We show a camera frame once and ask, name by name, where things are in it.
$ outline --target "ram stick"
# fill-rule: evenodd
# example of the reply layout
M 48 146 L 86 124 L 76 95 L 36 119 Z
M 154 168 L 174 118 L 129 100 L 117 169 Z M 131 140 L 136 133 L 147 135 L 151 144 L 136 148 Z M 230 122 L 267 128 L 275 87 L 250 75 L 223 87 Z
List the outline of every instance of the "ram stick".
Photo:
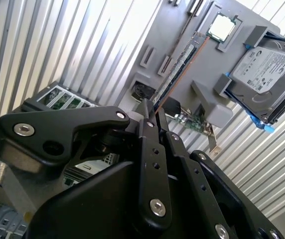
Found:
M 153 108 L 156 113 L 169 97 L 176 84 L 181 80 L 208 39 L 209 37 L 202 33 L 195 32 L 193 34 L 184 48 L 184 51 L 180 54 L 177 61 L 171 68 L 169 74 L 151 98 Z

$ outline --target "hard drive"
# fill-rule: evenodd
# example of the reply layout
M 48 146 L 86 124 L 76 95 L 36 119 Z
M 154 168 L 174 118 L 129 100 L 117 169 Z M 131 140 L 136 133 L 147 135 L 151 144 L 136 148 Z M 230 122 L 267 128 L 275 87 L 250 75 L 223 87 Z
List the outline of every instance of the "hard drive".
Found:
M 264 123 L 285 111 L 285 41 L 264 38 L 231 72 L 227 91 Z

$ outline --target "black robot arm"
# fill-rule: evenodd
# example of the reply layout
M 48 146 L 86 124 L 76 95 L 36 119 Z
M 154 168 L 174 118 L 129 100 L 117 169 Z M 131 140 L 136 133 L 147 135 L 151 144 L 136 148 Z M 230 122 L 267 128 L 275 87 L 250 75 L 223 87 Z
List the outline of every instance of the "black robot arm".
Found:
M 63 171 L 118 163 L 66 189 Z M 0 200 L 31 218 L 25 239 L 284 237 L 204 152 L 189 154 L 164 111 L 117 107 L 0 118 Z

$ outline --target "silver screw head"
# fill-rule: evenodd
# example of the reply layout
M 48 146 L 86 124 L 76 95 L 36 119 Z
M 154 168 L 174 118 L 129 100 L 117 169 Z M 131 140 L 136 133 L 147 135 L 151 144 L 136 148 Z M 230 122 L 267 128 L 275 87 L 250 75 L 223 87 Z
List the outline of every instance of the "silver screw head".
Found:
M 158 217 L 163 217 L 166 214 L 166 207 L 159 199 L 152 199 L 150 201 L 150 209 Z
M 229 234 L 227 230 L 221 224 L 215 226 L 216 232 L 220 239 L 229 239 Z
M 199 157 L 200 157 L 202 160 L 206 160 L 206 159 L 207 159 L 206 156 L 204 156 L 204 154 L 202 154 L 202 153 L 199 154 Z
M 125 118 L 124 114 L 123 114 L 123 113 L 120 113 L 120 112 L 117 112 L 117 116 L 118 116 L 119 118 L 122 118 L 122 119 Z
M 176 135 L 176 134 L 172 134 L 172 137 L 175 139 L 175 140 L 179 140 L 179 137 Z
M 280 239 L 280 237 L 278 236 L 278 234 L 275 231 L 270 230 L 270 233 L 274 239 Z
M 147 121 L 147 124 L 148 124 L 150 127 L 153 127 L 153 123 Z
M 32 136 L 35 133 L 33 126 L 27 123 L 18 123 L 14 126 L 14 132 L 20 136 Z

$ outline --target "hard drive label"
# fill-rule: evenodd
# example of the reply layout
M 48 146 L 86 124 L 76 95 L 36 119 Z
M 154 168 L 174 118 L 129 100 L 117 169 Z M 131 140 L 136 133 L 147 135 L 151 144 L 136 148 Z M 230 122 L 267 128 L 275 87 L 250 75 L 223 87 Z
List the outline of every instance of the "hard drive label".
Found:
M 261 94 L 269 91 L 285 74 L 285 52 L 263 47 L 250 49 L 231 74 Z

